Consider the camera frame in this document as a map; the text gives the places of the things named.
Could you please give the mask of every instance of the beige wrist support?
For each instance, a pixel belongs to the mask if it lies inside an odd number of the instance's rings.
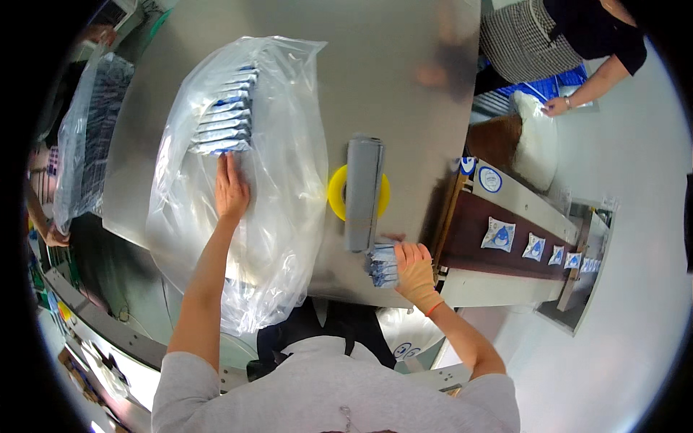
[[[397,291],[426,316],[444,302],[435,291],[430,260],[419,260],[407,266],[399,274]]]

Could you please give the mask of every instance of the gray shirt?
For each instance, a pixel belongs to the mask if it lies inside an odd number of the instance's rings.
[[[154,432],[519,432],[512,380],[487,374],[456,398],[380,365],[362,344],[344,355],[339,337],[294,343],[275,371],[219,395],[202,358],[169,353],[154,396]]]

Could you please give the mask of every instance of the hand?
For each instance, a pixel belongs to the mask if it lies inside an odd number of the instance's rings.
[[[85,32],[82,34],[82,38],[87,41],[92,41],[98,44],[103,40],[103,43],[107,46],[111,46],[113,41],[116,40],[118,33],[113,29],[113,26],[107,24],[92,24],[87,27]]]
[[[231,154],[222,154],[217,160],[217,179],[214,188],[219,219],[231,218],[238,223],[250,201],[248,185],[236,170],[236,160]]]
[[[48,229],[46,237],[44,237],[44,242],[49,247],[67,247],[70,245],[70,233],[64,235],[58,231],[55,224],[51,224],[51,228]]]
[[[428,316],[444,302],[435,291],[428,249],[423,244],[402,242],[394,246],[394,255],[399,274],[399,286],[395,290]]]
[[[565,103],[565,98],[553,98],[546,101],[541,111],[549,117],[558,116],[568,110],[568,104]]]

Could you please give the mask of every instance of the metal table surface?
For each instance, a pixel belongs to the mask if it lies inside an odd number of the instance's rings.
[[[145,221],[161,133],[180,82],[215,49],[243,35],[327,41],[317,61],[330,174],[346,163],[354,132],[385,144],[391,200],[379,232],[418,240],[432,192],[462,154],[471,112],[480,0],[456,1],[469,58],[469,91],[453,100],[414,81],[437,47],[437,10],[419,0],[180,1],[137,65],[113,134],[103,226],[147,248]],[[363,255],[343,247],[344,225],[327,208],[309,293],[378,306],[410,304],[375,290]]]

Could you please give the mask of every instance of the black sleeve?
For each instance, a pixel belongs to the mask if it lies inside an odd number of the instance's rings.
[[[624,41],[620,44],[621,47],[616,50],[614,54],[621,61],[623,66],[626,67],[631,75],[634,75],[638,69],[645,63],[647,58],[647,49],[645,48],[645,43],[640,39],[630,39]]]

